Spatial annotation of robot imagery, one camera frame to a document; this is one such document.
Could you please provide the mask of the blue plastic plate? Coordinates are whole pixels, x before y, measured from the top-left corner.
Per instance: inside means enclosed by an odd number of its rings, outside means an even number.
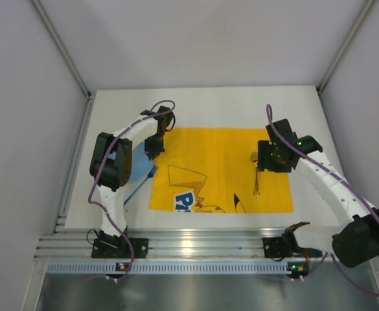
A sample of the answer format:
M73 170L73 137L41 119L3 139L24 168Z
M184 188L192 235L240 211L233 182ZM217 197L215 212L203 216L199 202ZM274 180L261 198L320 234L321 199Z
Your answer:
M114 162L116 157L117 147L114 147L108 156L104 169L106 169L106 167L112 169L112 162ZM150 160L145 153L144 142L140 143L132 152L132 171L127 184L139 181L145 174L147 175L151 171L153 166L154 161Z

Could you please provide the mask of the gold spoon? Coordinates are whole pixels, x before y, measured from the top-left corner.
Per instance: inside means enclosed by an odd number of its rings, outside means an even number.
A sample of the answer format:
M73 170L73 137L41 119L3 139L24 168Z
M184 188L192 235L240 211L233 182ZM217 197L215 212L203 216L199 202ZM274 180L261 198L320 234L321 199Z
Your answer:
M260 196L260 187L259 187L259 181L258 181L258 153L253 152L250 156L251 161L255 165L255 186L253 195L258 198Z

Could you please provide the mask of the yellow pikachu place mat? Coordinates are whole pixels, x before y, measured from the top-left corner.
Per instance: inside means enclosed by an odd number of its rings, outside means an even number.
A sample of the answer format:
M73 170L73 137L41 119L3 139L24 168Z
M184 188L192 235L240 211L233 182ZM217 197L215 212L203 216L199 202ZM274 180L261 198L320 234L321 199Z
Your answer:
M286 173L259 172L253 195L251 154L264 129L176 128L164 138L149 208L181 213L257 214L293 212Z

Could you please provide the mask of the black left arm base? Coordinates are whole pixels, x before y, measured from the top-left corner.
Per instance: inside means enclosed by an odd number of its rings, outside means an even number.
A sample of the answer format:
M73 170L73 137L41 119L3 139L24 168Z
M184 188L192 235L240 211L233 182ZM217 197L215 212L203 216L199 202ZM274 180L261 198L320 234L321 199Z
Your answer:
M129 243L124 237L106 235L102 231L94 239L91 257L94 259L131 259L132 251L135 259L145 259L148 254L147 238L129 238Z

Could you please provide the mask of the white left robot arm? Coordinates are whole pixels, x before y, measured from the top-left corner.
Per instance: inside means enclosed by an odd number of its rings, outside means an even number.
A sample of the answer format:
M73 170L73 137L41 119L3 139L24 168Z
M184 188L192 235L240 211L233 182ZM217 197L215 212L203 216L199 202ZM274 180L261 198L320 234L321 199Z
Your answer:
M175 119L171 108L144 110L127 127L97 136L89 173L93 178L88 203L102 210L100 230L110 238L125 238L124 188L132 174L133 151L143 145L151 161L165 151L164 135Z

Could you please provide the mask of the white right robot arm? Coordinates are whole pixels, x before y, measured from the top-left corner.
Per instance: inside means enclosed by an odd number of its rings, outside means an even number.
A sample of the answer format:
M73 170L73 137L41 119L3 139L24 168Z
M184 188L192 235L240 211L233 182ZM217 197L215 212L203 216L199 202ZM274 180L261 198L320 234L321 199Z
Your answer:
M331 253L348 268L379 256L379 209L348 188L323 147L310 135L298 137L287 119L267 125L266 131L269 138L258 142L257 170L296 171L314 187L338 221L337 225L303 221L287 227L282 239L289 251Z

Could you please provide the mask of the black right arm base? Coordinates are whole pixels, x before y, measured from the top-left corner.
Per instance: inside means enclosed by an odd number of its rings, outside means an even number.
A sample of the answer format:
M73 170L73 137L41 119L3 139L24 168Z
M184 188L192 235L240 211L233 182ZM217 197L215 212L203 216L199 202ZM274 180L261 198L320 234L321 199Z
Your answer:
M310 258L321 258L323 254L320 250L299 247L293 235L296 229L308 224L309 222L299 222L285 229L281 236L263 238L264 256L274 261L293 257L306 258L308 255Z

